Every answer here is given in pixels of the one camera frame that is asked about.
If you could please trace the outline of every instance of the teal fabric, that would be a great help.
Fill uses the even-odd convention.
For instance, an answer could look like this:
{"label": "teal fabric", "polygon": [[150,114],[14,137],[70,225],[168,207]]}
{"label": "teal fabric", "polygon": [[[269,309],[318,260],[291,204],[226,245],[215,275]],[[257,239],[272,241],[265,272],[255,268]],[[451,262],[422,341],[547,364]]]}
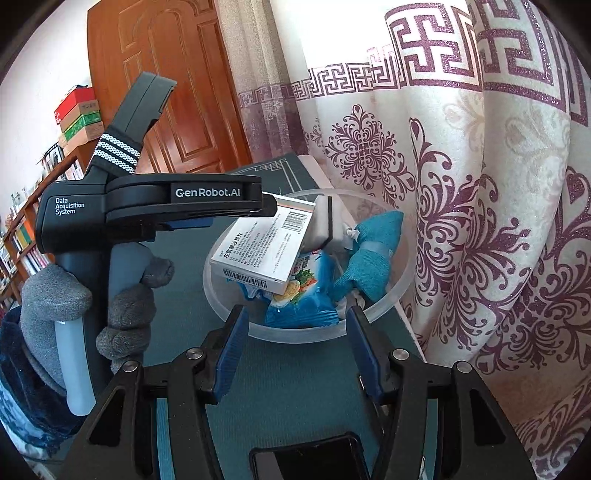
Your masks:
{"label": "teal fabric", "polygon": [[[265,191],[281,189],[286,194],[292,189],[316,187],[295,156],[285,162],[252,166],[246,173],[260,174]],[[209,330],[221,327],[222,321],[203,293],[202,272],[210,247],[232,221],[217,218],[210,228],[159,233],[150,244],[154,255],[174,261],[176,273],[168,286],[154,291],[158,312],[152,323],[152,342],[145,353],[147,365],[171,361],[185,349],[199,346]],[[395,310],[375,323],[395,346],[417,353]],[[308,345],[248,338],[229,394],[218,406],[207,408],[226,480],[252,480],[248,453],[253,447],[307,442],[348,430],[361,438],[371,470],[378,442],[356,376],[346,337]],[[431,415],[427,435],[430,452],[436,444],[436,412]],[[158,402],[157,426],[161,478],[172,480],[165,400]],[[427,455],[427,464],[431,463],[431,455]]]}
{"label": "teal fabric", "polygon": [[[386,292],[390,277],[390,257],[398,248],[404,214],[399,211],[385,212],[361,222],[357,240],[353,242],[353,255],[343,275],[335,281],[332,297],[338,301],[354,288],[364,292],[370,300],[378,301]],[[360,248],[364,242],[379,243],[384,250]]]}

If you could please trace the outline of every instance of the gloved hand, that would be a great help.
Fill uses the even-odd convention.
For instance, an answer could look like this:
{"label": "gloved hand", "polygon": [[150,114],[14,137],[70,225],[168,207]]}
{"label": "gloved hand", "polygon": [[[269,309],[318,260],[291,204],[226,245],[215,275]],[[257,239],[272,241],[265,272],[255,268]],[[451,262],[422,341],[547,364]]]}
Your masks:
{"label": "gloved hand", "polygon": [[[113,373],[131,358],[141,360],[150,344],[150,323],[156,314],[152,288],[167,285],[173,274],[170,260],[153,257],[141,282],[109,302],[108,326],[100,332],[96,346],[112,361]],[[73,275],[51,264],[25,282],[21,296],[25,355],[41,379],[65,396],[54,322],[82,317],[92,304],[92,294]]]}

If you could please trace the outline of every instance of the clear plastic bowl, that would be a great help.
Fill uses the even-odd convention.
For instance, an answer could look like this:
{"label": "clear plastic bowl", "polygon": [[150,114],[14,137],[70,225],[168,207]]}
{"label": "clear plastic bowl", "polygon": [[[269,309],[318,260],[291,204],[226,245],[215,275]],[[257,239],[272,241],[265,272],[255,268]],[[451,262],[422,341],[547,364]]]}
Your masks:
{"label": "clear plastic bowl", "polygon": [[[288,197],[303,198],[313,202],[317,195],[331,195],[333,198],[338,196],[344,205],[343,220],[351,227],[362,220],[378,215],[393,208],[385,202],[370,197],[364,193],[353,192],[351,190],[339,189],[316,189],[304,190],[302,192],[290,193]],[[407,291],[414,278],[414,258],[415,258],[415,239],[410,232],[407,220],[402,227],[402,236],[395,254],[391,259],[391,274],[388,284],[389,290],[380,301],[373,304],[365,310],[365,314],[370,322],[377,320],[388,310],[394,307],[394,304]],[[304,329],[282,329],[262,325],[267,311],[267,304],[260,300],[245,300],[242,290],[234,281],[227,281],[221,275],[213,274],[209,265],[213,253],[217,250],[222,239],[230,231],[229,226],[207,255],[207,261],[203,269],[203,289],[205,296],[213,310],[224,321],[230,315],[230,310],[235,304],[242,304],[248,309],[251,320],[248,335],[260,340],[276,343],[314,343],[323,342],[333,338],[338,338],[346,334],[345,321],[342,320],[336,325],[329,327],[314,327]]]}

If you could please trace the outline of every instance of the white wall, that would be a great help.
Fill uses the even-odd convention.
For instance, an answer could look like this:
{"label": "white wall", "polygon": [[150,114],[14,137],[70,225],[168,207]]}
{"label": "white wall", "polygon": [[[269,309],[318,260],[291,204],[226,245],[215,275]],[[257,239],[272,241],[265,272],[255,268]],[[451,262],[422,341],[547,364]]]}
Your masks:
{"label": "white wall", "polygon": [[65,0],[36,30],[0,85],[0,215],[10,194],[29,188],[57,142],[53,112],[74,85],[90,85],[86,14],[99,0]]}

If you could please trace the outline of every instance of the wooden door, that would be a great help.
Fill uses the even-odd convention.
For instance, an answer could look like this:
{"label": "wooden door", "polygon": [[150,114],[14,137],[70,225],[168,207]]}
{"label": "wooden door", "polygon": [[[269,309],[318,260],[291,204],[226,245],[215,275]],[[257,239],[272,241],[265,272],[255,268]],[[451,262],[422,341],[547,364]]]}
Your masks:
{"label": "wooden door", "polygon": [[105,125],[141,71],[178,82],[138,173],[252,163],[213,0],[101,0],[88,12],[88,54]]}

